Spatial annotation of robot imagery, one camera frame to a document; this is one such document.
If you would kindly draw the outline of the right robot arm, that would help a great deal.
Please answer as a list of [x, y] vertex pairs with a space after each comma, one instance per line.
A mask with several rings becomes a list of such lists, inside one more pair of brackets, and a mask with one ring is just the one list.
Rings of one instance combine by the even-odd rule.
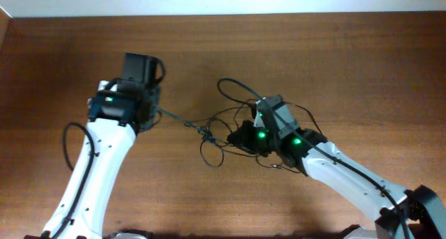
[[374, 222], [373, 230], [360, 226], [347, 238], [445, 237], [445, 206], [430, 188], [410, 190], [358, 164], [320, 132], [301, 128], [279, 95], [250, 108], [252, 119], [243, 121], [228, 142], [264, 157], [275, 152], [286, 166], [324, 183]]

